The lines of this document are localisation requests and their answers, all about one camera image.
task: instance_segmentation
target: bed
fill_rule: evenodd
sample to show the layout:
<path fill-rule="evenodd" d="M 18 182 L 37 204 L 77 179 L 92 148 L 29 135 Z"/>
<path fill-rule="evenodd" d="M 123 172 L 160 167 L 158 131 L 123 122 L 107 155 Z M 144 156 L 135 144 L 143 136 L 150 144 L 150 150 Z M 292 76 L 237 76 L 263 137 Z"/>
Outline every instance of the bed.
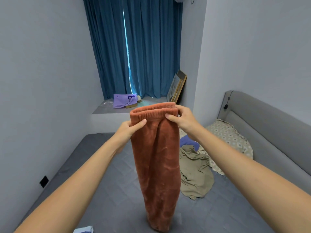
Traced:
<path fill-rule="evenodd" d="M 218 118 L 249 140 L 256 161 L 311 194 L 311 127 L 247 94 L 231 92 L 225 93 Z M 112 135 L 84 137 L 25 217 Z M 204 198 L 193 201 L 180 194 L 170 232 L 274 232 L 226 176 L 213 174 L 215 183 Z M 130 142 L 109 165 L 78 227 L 89 225 L 95 233 L 154 232 L 146 221 Z"/>

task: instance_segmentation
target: hand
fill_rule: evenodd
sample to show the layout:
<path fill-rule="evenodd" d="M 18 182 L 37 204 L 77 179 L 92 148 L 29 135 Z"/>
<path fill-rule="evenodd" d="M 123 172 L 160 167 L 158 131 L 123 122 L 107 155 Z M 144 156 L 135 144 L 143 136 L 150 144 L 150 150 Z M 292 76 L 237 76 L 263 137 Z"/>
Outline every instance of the hand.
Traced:
<path fill-rule="evenodd" d="M 176 117 L 171 114 L 166 114 L 165 117 L 177 123 L 177 125 L 192 139 L 195 140 L 194 133 L 198 127 L 201 125 L 197 122 L 191 110 L 187 107 L 176 105 L 176 108 L 179 110 L 178 114 L 180 117 Z"/>
<path fill-rule="evenodd" d="M 116 153 L 120 153 L 123 150 L 126 143 L 130 140 L 134 132 L 141 129 L 146 123 L 147 123 L 146 119 L 140 121 L 138 124 L 131 127 L 130 121 L 125 121 L 121 123 L 116 133 L 111 137 L 111 139 L 115 140 L 118 144 L 118 149 Z"/>

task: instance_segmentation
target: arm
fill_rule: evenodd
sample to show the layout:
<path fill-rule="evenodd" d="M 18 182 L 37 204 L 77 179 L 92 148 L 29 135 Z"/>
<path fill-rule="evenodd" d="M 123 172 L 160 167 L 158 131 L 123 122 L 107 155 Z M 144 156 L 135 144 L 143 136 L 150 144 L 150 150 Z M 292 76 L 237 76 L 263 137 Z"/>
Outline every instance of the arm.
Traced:
<path fill-rule="evenodd" d="M 189 108 L 166 115 L 199 142 L 262 218 L 276 232 L 311 232 L 311 196 L 204 129 Z"/>
<path fill-rule="evenodd" d="M 113 156 L 123 149 L 135 131 L 146 124 L 146 120 L 132 127 L 129 127 L 130 123 L 123 122 L 118 131 L 41 203 L 15 233 L 72 233 L 91 202 Z"/>

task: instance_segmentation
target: black wall switch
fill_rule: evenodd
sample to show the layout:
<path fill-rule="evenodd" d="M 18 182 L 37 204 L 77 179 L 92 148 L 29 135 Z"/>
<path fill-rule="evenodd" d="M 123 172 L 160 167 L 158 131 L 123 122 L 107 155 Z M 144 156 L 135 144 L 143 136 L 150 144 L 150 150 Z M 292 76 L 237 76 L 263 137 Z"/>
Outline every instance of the black wall switch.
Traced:
<path fill-rule="evenodd" d="M 40 185 L 42 186 L 42 188 L 44 188 L 46 186 L 46 184 L 48 184 L 49 179 L 44 176 L 44 178 L 42 178 L 42 180 L 40 181 Z"/>

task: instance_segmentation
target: elastic waistband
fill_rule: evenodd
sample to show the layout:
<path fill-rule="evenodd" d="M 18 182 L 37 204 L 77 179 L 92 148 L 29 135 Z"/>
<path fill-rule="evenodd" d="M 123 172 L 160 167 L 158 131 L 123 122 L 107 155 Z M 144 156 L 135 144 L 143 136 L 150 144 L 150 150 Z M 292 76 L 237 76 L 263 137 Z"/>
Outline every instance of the elastic waistband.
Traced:
<path fill-rule="evenodd" d="M 157 120 L 165 117 L 165 114 L 178 115 L 178 109 L 174 102 L 164 102 L 154 105 L 148 105 L 144 107 L 136 108 L 130 111 L 130 118 L 133 125 L 142 121 L 143 119 Z"/>

